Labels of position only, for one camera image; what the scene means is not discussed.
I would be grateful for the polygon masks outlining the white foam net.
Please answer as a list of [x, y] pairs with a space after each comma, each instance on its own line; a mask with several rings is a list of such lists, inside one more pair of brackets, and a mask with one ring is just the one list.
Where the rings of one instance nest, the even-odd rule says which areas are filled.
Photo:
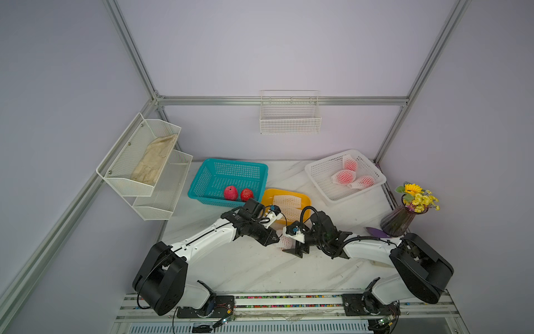
[[282, 214], [285, 216], [284, 220], [288, 224], [292, 224], [294, 221], [300, 220], [302, 210], [294, 207], [281, 207]]
[[302, 205], [302, 199], [292, 195], [276, 195], [273, 197], [273, 205], [280, 208], [290, 207], [299, 209]]

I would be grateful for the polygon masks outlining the netted red apple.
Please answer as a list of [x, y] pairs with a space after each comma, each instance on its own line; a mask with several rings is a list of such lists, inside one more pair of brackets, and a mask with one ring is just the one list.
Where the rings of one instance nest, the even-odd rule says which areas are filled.
[[240, 194], [240, 199], [242, 202], [246, 203], [250, 199], [254, 199], [254, 193], [251, 189], [244, 189]]
[[235, 186], [227, 186], [224, 189], [223, 196], [225, 200], [236, 201], [239, 197], [238, 189]]

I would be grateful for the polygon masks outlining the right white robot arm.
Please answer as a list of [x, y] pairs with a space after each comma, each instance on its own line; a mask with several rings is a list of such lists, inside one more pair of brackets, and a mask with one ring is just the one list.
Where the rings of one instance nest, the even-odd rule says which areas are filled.
[[295, 241], [289, 253], [302, 257], [315, 246], [333, 260], [363, 259], [396, 270], [388, 277], [374, 278], [361, 294], [367, 313], [411, 298], [436, 304], [454, 274], [452, 265], [414, 233], [393, 238], [354, 235], [338, 230], [325, 212], [314, 212], [309, 221], [310, 227], [303, 217], [284, 227], [283, 235]]

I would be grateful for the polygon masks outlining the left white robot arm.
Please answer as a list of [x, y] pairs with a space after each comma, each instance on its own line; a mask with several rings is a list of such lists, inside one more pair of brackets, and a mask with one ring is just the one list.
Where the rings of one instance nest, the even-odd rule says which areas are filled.
[[136, 301], [144, 300], [146, 310], [158, 316], [168, 314], [176, 307], [189, 308], [200, 317], [210, 316], [217, 295], [206, 283], [193, 283], [187, 278], [189, 267], [212, 251], [239, 237], [250, 237], [262, 246], [279, 242], [277, 231], [271, 227], [283, 218], [282, 210], [266, 207], [254, 199], [221, 214], [208, 228], [181, 242], [167, 245], [157, 242], [151, 247], [133, 280]]

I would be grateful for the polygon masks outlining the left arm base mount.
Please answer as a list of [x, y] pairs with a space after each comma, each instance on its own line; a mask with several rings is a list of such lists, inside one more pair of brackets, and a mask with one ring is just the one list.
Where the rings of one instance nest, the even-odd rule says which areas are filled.
[[187, 283], [175, 309], [178, 319], [215, 318], [230, 315], [235, 308], [235, 297], [219, 295], [206, 283]]

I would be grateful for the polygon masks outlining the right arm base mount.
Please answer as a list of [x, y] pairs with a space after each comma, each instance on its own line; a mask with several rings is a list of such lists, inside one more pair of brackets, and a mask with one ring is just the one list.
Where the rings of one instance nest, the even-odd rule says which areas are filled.
[[380, 277], [370, 282], [362, 293], [343, 294], [342, 305], [346, 316], [383, 316], [388, 320], [399, 319], [399, 305], [395, 301], [383, 304], [372, 293]]

